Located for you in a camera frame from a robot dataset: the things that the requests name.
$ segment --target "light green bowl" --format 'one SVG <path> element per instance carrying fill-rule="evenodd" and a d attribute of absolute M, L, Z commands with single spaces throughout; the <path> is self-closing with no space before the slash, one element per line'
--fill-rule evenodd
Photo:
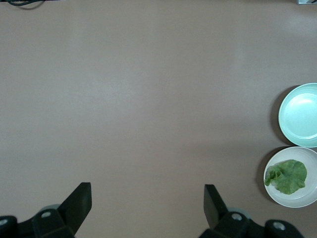
<path fill-rule="evenodd" d="M 317 83 L 293 89 L 278 114 L 283 134 L 296 145 L 317 147 Z"/>

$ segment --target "plate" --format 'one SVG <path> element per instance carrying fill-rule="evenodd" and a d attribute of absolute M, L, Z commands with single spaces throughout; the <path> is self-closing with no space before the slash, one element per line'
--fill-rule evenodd
<path fill-rule="evenodd" d="M 317 200 L 317 153 L 305 147 L 288 147 L 277 152 L 267 163 L 264 170 L 264 179 L 267 169 L 287 160 L 297 160 L 302 162 L 307 170 L 305 187 L 296 192 L 286 195 L 278 191 L 273 185 L 265 186 L 270 197 L 285 207 L 305 207 Z"/>
<path fill-rule="evenodd" d="M 317 147 L 317 83 L 293 89 L 280 106 L 278 122 L 295 145 Z"/>

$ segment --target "lettuce leaf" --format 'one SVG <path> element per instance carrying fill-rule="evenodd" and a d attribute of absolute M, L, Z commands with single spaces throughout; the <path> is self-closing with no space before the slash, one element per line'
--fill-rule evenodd
<path fill-rule="evenodd" d="M 277 165 L 270 166 L 266 172 L 264 183 L 272 184 L 284 194 L 292 194 L 305 187 L 307 170 L 302 162 L 287 160 Z"/>

